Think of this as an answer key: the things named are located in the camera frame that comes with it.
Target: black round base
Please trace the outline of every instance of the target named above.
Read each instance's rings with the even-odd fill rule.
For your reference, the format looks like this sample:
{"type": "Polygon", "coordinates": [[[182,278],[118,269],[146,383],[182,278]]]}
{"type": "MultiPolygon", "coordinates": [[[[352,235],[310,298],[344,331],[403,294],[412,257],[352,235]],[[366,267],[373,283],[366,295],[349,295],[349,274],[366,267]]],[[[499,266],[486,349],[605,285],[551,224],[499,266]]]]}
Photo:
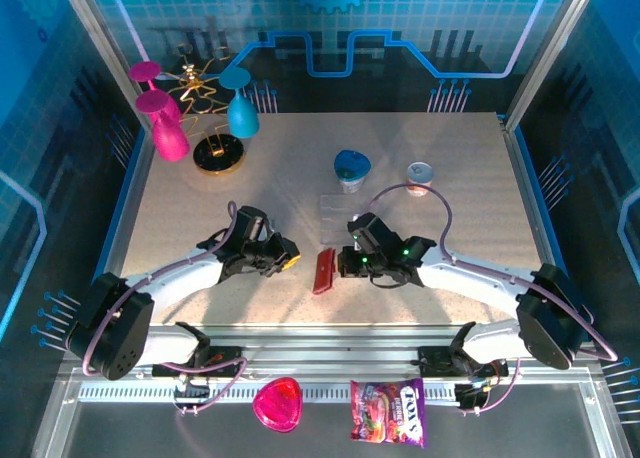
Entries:
{"type": "Polygon", "coordinates": [[[244,158],[244,146],[238,138],[220,134],[220,142],[216,135],[212,135],[198,143],[193,150],[193,161],[198,169],[207,175],[232,172],[240,166],[244,158]]]}

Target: beige table surface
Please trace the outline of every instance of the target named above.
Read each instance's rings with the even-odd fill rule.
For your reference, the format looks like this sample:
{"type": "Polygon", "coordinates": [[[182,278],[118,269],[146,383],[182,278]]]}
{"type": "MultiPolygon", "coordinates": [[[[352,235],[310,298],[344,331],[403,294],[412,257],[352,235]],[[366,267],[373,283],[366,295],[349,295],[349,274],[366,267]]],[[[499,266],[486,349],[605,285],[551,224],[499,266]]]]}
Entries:
{"type": "MultiPolygon", "coordinates": [[[[201,118],[211,127],[219,118],[201,118]]],[[[404,181],[413,161],[436,172],[433,186],[450,201],[453,228],[447,247],[467,256],[538,268],[497,117],[493,113],[262,114],[260,132],[245,142],[247,156],[229,175],[206,176],[188,156],[168,163],[157,154],[144,190],[123,276],[181,258],[229,223],[226,204],[264,210],[277,231],[296,242],[302,258],[266,279],[235,276],[166,310],[162,322],[193,324],[448,324],[505,316],[459,295],[407,285],[380,290],[367,280],[336,278],[334,289],[311,293],[320,243],[320,196],[341,193],[335,155],[355,149],[372,170],[363,198],[404,181]]],[[[199,138],[191,140],[195,145],[199,138]]],[[[435,196],[388,194],[374,210],[401,237],[437,240],[445,211],[435,196]]]]}

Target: fox's candy bag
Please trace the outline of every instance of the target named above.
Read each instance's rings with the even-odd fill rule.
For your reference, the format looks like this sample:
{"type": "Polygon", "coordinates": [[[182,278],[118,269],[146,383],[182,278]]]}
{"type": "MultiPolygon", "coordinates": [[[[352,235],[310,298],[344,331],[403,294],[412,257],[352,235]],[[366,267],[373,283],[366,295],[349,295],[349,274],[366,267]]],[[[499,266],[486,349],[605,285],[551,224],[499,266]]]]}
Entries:
{"type": "Polygon", "coordinates": [[[421,378],[394,383],[351,382],[351,439],[371,443],[427,444],[421,378]]]}

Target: glass panel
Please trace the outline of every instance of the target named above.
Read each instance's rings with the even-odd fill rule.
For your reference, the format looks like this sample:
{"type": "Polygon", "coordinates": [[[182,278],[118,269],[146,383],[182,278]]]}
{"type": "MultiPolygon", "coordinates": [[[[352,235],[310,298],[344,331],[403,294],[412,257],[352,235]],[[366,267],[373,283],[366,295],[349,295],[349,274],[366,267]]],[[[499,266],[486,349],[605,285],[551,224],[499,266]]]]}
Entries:
{"type": "Polygon", "coordinates": [[[279,111],[504,113],[564,0],[95,1],[130,65],[228,47],[209,73],[249,69],[279,111]]]}
{"type": "Polygon", "coordinates": [[[0,449],[18,457],[73,313],[45,293],[88,288],[139,124],[66,0],[0,0],[0,36],[0,449]]]}
{"type": "MultiPolygon", "coordinates": [[[[640,359],[638,2],[591,0],[521,124],[539,177],[540,198],[545,200],[569,274],[586,293],[599,330],[621,357],[636,363],[640,359]]],[[[636,405],[631,399],[623,408],[629,411],[636,405]]],[[[640,449],[638,437],[631,439],[637,428],[625,430],[640,449]]]]}

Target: candy bag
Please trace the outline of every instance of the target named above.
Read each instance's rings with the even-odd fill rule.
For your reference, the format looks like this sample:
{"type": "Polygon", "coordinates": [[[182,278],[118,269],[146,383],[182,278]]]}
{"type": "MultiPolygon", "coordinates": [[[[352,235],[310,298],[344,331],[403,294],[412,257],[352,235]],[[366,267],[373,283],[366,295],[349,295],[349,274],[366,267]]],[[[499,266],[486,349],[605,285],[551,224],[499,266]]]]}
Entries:
{"type": "Polygon", "coordinates": [[[395,383],[351,382],[351,439],[425,447],[427,423],[422,378],[395,383]]]}

